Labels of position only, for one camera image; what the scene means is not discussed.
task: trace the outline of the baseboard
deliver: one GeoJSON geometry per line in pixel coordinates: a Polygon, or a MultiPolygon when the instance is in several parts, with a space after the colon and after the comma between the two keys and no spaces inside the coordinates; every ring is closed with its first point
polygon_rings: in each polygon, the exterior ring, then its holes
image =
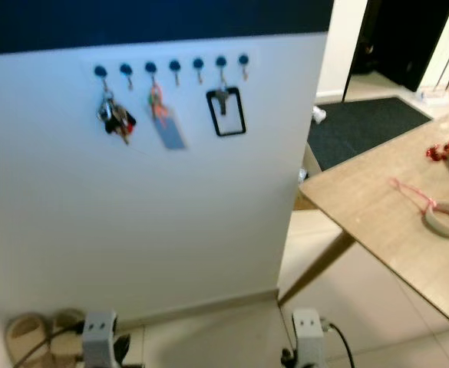
{"type": "Polygon", "coordinates": [[[324,92],[316,92],[315,105],[340,102],[342,101],[343,96],[343,90],[327,90],[324,92]]]}
{"type": "Polygon", "coordinates": [[[147,324],[167,322],[169,320],[175,320],[177,318],[192,317],[198,314],[222,311],[231,307],[241,307],[244,305],[260,303],[263,301],[277,301],[278,295],[279,289],[274,288],[272,290],[260,291],[255,294],[228,297],[224,299],[208,301],[202,304],[196,304],[193,306],[177,308],[174,310],[166,310],[142,318],[122,320],[118,322],[118,330],[130,330],[133,328],[142,327],[147,324]]]}

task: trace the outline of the tabletop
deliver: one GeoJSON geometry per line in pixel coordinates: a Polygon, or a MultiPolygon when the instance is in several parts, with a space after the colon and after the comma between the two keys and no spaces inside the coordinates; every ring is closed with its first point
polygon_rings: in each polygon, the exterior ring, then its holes
{"type": "Polygon", "coordinates": [[[449,202],[449,165],[425,156],[447,141],[449,115],[306,180],[301,191],[449,318],[449,238],[424,225],[423,199],[390,184],[396,178],[449,202]]]}

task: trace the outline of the dark gray rug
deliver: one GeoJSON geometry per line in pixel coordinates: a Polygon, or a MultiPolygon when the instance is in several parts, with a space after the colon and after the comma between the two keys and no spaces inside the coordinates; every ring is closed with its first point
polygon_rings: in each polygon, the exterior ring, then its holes
{"type": "Polygon", "coordinates": [[[322,170],[428,122],[397,97],[321,105],[326,120],[311,123],[308,142],[322,170]]]}

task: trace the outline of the pink string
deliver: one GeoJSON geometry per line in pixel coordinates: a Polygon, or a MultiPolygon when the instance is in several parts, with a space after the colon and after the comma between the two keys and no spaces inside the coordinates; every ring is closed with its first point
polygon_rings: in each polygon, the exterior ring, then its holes
{"type": "Polygon", "coordinates": [[[435,206],[437,206],[437,202],[435,200],[433,200],[431,197],[429,197],[428,195],[426,195],[424,192],[422,192],[419,188],[417,188],[415,186],[409,186],[408,184],[404,184],[403,182],[401,182],[400,180],[398,180],[396,178],[391,178],[390,182],[392,185],[396,186],[396,188],[400,192],[401,192],[401,187],[404,187],[406,189],[410,189],[412,192],[415,192],[420,197],[423,197],[424,199],[426,199],[428,203],[427,203],[427,207],[425,208],[423,213],[425,213],[429,208],[434,208],[435,206]]]}

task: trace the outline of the tiled floor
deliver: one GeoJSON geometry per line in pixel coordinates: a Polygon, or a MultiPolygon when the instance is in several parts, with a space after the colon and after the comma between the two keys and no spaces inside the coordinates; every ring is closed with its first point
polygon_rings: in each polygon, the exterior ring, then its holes
{"type": "MultiPolygon", "coordinates": [[[[354,77],[347,100],[393,95],[431,117],[449,112],[449,105],[429,107],[379,74],[354,77]]],[[[293,212],[281,290],[338,232],[318,210],[293,212]]],[[[359,245],[283,308],[291,338],[291,312],[300,307],[314,307],[342,328],[358,368],[449,368],[449,321],[359,245]]],[[[280,350],[290,345],[273,301],[149,325],[134,333],[126,361],[143,360],[147,368],[276,368],[280,350]]],[[[325,349],[330,368],[349,367],[335,333],[326,334],[325,349]]]]}

